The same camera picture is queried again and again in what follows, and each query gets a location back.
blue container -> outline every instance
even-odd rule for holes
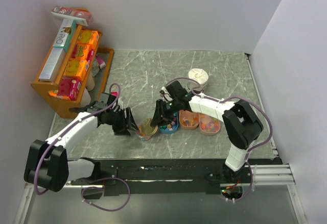
[[[174,114],[174,121],[166,126],[160,126],[159,131],[163,134],[173,134],[178,129],[178,113]]]

white box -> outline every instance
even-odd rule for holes
[[[54,82],[58,75],[60,66],[65,58],[66,52],[63,48],[52,48],[50,55],[40,74],[40,81]]]

plastic container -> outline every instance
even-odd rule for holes
[[[163,134],[173,134],[178,129],[178,115],[177,113],[174,114],[174,121],[171,122],[169,125],[160,126],[159,131]]]
[[[206,85],[208,83],[208,79],[209,79],[209,76],[208,74],[206,73],[206,71],[204,71],[203,69],[201,68],[193,68],[189,71],[188,73],[188,77],[192,80],[195,80],[197,81],[201,88],[196,88],[194,90],[196,91],[200,91],[200,92],[204,92],[205,89],[206,89]],[[188,81],[188,89],[191,90],[192,88],[195,88],[197,87],[198,85],[192,81]]]
[[[147,118],[141,125],[138,126],[139,131],[136,131],[136,134],[141,141],[149,140],[158,131],[158,126],[149,126],[151,120],[151,118]]]
[[[220,130],[219,120],[205,114],[200,114],[200,132],[204,135],[213,136]]]
[[[186,110],[179,111],[179,125],[186,130],[194,130],[199,125],[199,114]]]

table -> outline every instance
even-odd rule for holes
[[[206,94],[216,98],[239,95],[260,104],[258,94],[244,53],[211,51],[116,51],[108,77],[106,92],[111,83],[119,83],[126,105],[131,107],[136,123],[152,118],[159,91],[169,80],[186,77],[191,68],[202,68],[209,75]],[[52,135],[63,129],[70,119],[56,116]],[[266,128],[258,142],[267,137]],[[132,136],[114,136],[108,125],[89,133],[69,156],[89,158],[226,158],[230,141],[221,123],[220,132],[206,136],[195,130],[181,128],[174,134],[157,133],[149,141]],[[272,159],[271,144],[255,150],[251,158]]]

wooden rack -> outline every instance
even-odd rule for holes
[[[91,62],[90,62],[89,69],[86,72],[86,76],[85,76],[83,82],[81,83],[81,88],[80,88],[80,91],[78,93],[78,96],[77,96],[77,100],[76,101],[61,100],[61,99],[57,99],[57,98],[52,97],[52,96],[49,95],[49,91],[51,91],[51,90],[58,90],[59,82],[60,82],[60,80],[63,77],[63,73],[65,71],[65,68],[66,68],[67,63],[69,61],[69,58],[72,55],[72,52],[74,50],[74,46],[76,44],[77,38],[78,38],[78,36],[79,36],[79,34],[81,33],[82,30],[86,30],[86,29],[83,28],[83,26],[81,26],[81,25],[77,25],[76,31],[74,33],[74,36],[72,37],[71,44],[70,44],[69,49],[68,49],[68,51],[66,53],[66,56],[63,59],[63,62],[62,62],[62,65],[60,67],[60,70],[58,72],[58,75],[56,77],[56,80],[53,83],[52,82],[42,82],[42,81],[39,81],[39,76],[40,76],[40,74],[41,74],[41,72],[43,70],[43,67],[44,67],[44,65],[45,65],[45,63],[46,63],[46,61],[48,59],[48,56],[50,55],[50,52],[52,50],[52,47],[51,47],[50,50],[48,51],[47,56],[45,57],[45,59],[43,61],[43,64],[40,67],[39,72],[37,73],[37,76],[35,77],[34,82],[31,84],[31,86],[33,87],[33,89],[36,90],[36,92],[62,118],[75,118],[77,116],[76,113],[71,112],[69,109],[70,108],[75,108],[75,107],[80,107],[81,106],[81,99],[82,99],[82,96],[83,96],[83,93],[84,93],[84,88],[86,86],[86,81],[87,81],[88,76],[89,76],[89,74],[91,72],[93,60],[95,58],[95,55],[94,55],[93,58],[92,58],[92,60],[91,60]],[[100,43],[100,40],[101,40],[101,37],[102,37],[102,32],[98,31],[98,33],[99,33],[99,41],[98,41],[98,44],[97,44],[97,46],[95,48],[95,54],[98,51],[99,43]],[[107,53],[111,52],[109,54],[109,60],[108,60],[108,61],[110,61],[110,63],[108,63],[109,65],[106,67],[106,70],[105,70],[105,73],[106,73],[105,77],[107,78],[108,77],[108,74],[109,74],[110,64],[111,64],[112,57],[113,57],[113,49],[110,49],[110,48],[102,48],[101,50],[102,51],[105,51]]]

